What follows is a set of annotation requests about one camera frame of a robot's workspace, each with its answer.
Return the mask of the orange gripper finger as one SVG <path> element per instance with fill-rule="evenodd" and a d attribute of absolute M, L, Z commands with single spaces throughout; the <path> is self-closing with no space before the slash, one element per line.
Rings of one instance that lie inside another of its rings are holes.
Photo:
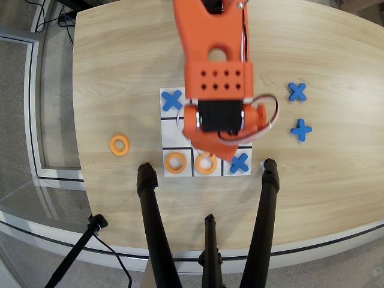
<path fill-rule="evenodd" d="M 191 144 L 196 149 L 214 154 L 216 157 L 225 161 L 232 161 L 238 150 L 238 145 L 224 144 L 215 137 L 200 137 L 191 140 Z"/>

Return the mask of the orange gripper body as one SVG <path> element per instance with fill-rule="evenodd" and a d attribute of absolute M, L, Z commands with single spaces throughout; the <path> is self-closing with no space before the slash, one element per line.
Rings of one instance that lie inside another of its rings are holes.
<path fill-rule="evenodd" d="M 183 135 L 193 143 L 248 143 L 267 132 L 264 104 L 200 101 L 184 109 Z"/>

